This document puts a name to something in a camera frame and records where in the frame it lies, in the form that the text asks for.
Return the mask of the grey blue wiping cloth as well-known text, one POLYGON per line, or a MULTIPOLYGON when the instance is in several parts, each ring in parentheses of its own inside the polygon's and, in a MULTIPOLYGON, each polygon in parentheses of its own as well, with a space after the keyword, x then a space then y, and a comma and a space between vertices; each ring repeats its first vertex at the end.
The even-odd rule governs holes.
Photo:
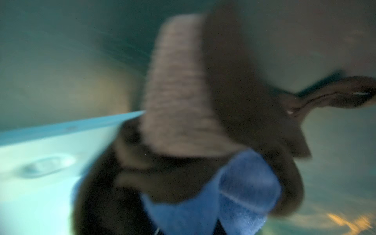
POLYGON ((253 235, 298 211, 297 158, 318 107, 376 102, 376 79, 341 76, 302 95, 271 87, 243 34, 238 1, 168 19, 157 37, 144 113, 124 121, 82 178, 76 235, 253 235))

